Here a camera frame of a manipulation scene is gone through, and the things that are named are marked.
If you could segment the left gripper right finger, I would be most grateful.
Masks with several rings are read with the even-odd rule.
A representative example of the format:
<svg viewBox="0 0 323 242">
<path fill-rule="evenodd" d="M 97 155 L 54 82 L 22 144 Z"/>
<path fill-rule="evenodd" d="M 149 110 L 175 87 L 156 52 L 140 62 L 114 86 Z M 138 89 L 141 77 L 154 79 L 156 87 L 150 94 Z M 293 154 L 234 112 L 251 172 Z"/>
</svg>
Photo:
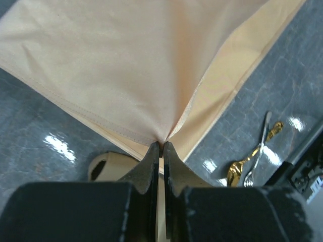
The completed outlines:
<svg viewBox="0 0 323 242">
<path fill-rule="evenodd" d="M 163 151 L 166 235 L 170 241 L 315 241 L 315 219 L 288 187 L 214 187 Z"/>
</svg>

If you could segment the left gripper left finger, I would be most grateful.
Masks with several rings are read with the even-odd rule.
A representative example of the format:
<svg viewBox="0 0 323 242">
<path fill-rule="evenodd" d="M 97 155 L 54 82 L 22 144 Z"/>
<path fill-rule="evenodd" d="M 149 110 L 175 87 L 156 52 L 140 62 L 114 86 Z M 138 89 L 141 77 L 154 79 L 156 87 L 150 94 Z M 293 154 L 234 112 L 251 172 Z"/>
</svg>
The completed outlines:
<svg viewBox="0 0 323 242">
<path fill-rule="evenodd" d="M 18 187 L 1 214 L 1 241 L 156 241 L 159 144 L 117 181 Z"/>
</svg>

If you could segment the peach satin napkin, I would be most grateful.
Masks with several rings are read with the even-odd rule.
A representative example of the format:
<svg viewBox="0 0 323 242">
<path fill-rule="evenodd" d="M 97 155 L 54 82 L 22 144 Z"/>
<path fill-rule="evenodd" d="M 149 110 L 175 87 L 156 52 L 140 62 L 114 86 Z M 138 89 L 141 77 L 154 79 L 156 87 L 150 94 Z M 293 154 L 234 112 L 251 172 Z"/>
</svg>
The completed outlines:
<svg viewBox="0 0 323 242">
<path fill-rule="evenodd" d="M 134 157 L 185 160 L 303 1 L 17 1 L 1 68 Z"/>
</svg>

